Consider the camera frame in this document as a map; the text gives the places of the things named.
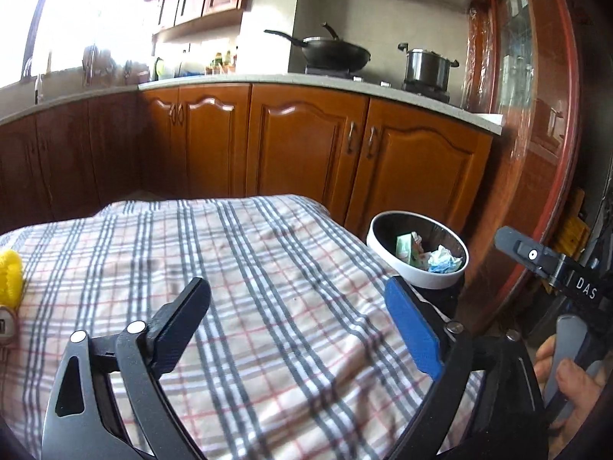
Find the yellow fluffy toy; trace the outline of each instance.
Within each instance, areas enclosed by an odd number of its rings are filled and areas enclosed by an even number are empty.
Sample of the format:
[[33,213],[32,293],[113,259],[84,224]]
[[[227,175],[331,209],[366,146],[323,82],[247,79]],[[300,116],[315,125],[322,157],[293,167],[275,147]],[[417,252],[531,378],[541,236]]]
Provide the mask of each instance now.
[[21,258],[13,250],[0,251],[0,305],[16,312],[21,302]]

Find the stove burner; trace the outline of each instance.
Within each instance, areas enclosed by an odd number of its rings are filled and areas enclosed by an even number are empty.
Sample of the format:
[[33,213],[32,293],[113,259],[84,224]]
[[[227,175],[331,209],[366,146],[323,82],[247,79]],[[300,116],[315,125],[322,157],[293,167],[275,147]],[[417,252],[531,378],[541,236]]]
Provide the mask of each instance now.
[[305,74],[312,74],[315,76],[330,76],[332,78],[351,79],[353,74],[348,70],[339,71],[337,69],[318,69],[317,67],[306,66]]
[[433,100],[438,100],[439,102],[443,102],[445,104],[449,103],[449,92],[441,91],[420,82],[405,81],[402,84],[402,89],[404,91],[408,91],[409,93],[416,93]]

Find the trash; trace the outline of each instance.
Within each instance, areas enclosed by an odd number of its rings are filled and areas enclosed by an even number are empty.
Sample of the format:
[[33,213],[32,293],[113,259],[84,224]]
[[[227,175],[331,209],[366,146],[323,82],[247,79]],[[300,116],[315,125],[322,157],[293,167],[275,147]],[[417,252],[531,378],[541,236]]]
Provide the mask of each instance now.
[[454,273],[462,265],[461,258],[452,256],[450,250],[439,245],[436,251],[424,252],[422,238],[411,232],[396,238],[396,258],[409,266],[430,273]]

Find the bottle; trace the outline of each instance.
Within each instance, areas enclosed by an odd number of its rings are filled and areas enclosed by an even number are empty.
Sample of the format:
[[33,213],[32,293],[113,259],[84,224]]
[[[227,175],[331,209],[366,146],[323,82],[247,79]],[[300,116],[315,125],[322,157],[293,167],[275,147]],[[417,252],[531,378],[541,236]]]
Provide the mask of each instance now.
[[34,105],[41,103],[42,98],[42,76],[39,74],[36,76],[36,82],[34,83]]

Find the blue gripper pad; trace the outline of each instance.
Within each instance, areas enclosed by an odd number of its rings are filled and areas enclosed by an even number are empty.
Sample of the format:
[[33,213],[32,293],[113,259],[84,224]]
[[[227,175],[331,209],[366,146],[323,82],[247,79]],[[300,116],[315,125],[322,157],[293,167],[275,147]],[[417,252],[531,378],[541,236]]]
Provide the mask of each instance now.
[[385,284],[384,298],[417,368],[437,380],[443,371],[438,337],[395,278]]

